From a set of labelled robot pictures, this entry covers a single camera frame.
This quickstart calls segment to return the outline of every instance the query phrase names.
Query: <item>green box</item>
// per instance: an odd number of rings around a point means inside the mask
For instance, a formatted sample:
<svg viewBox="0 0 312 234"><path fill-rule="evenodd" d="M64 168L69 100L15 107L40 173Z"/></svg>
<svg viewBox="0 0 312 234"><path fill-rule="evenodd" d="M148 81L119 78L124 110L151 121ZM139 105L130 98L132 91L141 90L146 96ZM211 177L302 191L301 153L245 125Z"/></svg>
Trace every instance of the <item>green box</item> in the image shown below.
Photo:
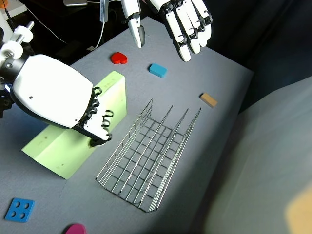
<svg viewBox="0 0 312 234"><path fill-rule="evenodd" d="M109 126L109 131L112 131L127 115L125 77L113 71L96 86L103 91L101 96L106 108L114 112ZM97 148L90 147L89 141L89 137L73 129L49 125L22 151L59 176L69 179Z"/></svg>

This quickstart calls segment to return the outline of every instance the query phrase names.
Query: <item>pink object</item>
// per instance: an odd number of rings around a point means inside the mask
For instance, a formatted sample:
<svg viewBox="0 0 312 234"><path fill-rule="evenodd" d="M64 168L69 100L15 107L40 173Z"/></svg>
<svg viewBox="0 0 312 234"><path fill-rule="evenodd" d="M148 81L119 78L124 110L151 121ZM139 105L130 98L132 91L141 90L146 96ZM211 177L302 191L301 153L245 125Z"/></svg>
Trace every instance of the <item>pink object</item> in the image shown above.
<svg viewBox="0 0 312 234"><path fill-rule="evenodd" d="M71 226L66 234L87 234L87 230L82 224L77 223Z"/></svg>

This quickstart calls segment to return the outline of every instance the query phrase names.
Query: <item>blue four-hole button block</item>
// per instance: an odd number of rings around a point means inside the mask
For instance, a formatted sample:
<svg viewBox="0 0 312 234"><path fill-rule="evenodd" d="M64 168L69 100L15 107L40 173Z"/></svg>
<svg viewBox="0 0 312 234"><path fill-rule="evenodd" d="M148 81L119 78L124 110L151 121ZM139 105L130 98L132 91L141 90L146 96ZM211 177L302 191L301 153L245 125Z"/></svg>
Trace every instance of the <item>blue four-hole button block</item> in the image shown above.
<svg viewBox="0 0 312 234"><path fill-rule="evenodd" d="M158 77L161 77L161 78L164 78L166 73L167 73L167 69L162 67L162 66L159 66L158 64L156 63L153 63L151 66L150 66L150 73L158 76Z"/></svg>
<svg viewBox="0 0 312 234"><path fill-rule="evenodd" d="M35 201L22 198L14 198L6 213L5 220L26 223L33 211Z"/></svg>

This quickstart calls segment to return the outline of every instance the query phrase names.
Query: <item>gray fabric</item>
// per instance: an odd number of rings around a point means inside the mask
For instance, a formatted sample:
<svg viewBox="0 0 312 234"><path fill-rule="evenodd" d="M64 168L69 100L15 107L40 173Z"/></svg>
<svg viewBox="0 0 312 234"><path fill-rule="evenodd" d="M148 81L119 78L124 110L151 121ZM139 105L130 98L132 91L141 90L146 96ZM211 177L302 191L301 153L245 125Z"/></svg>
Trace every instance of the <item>gray fabric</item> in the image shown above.
<svg viewBox="0 0 312 234"><path fill-rule="evenodd" d="M192 56L190 62L182 62L162 24L145 18L142 25L146 32L142 49L135 47L127 30L73 64L93 83L112 70L124 74L128 114L113 130L113 140L97 149L69 180L20 150L45 124L16 106L5 112L0 121L0 211L4 216L14 197L33 199L36 205L28 223L0 220L1 233L55 234L76 222L84 224L90 234L188 230L253 73L208 48ZM128 56L128 64L110 62L116 51ZM151 63L166 67L166 78L150 74ZM198 96L202 92L217 99L217 107L211 109L201 101ZM202 111L159 210L146 214L101 188L94 179L151 98L152 116L157 120L174 105L169 126L190 108L182 126L186 129L200 107Z"/></svg>
<svg viewBox="0 0 312 234"><path fill-rule="evenodd" d="M241 113L216 175L205 233L286 234L287 205L312 182L312 77Z"/></svg>

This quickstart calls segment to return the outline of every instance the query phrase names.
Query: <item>tabletop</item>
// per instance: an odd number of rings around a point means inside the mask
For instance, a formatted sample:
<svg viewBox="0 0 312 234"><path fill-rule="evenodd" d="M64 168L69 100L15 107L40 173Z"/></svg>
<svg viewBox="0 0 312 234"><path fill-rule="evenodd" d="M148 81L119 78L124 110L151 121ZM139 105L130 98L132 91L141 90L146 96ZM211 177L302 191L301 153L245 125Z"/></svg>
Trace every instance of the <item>tabletop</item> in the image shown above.
<svg viewBox="0 0 312 234"><path fill-rule="evenodd" d="M143 48L136 48L126 30L72 65L94 84L112 70L125 75L128 114L112 131L113 139L96 149L69 180L21 151L46 124L17 106L4 112L0 120L0 214L5 216L14 197L31 199L36 204L27 223L1 219L0 233L60 234L73 223L83 224L90 234L189 230L253 72L206 47L192 55L190 62L183 62L163 24L151 18L143 19L141 24L146 33ZM117 51L128 56L127 64L110 62L110 56ZM165 78L149 73L152 63L168 69ZM199 98L203 92L218 101L215 108ZM200 107L202 110L162 204L157 211L145 213L103 189L95 177L152 98L152 117L156 120L174 106L169 125L174 125L189 108L181 131Z"/></svg>

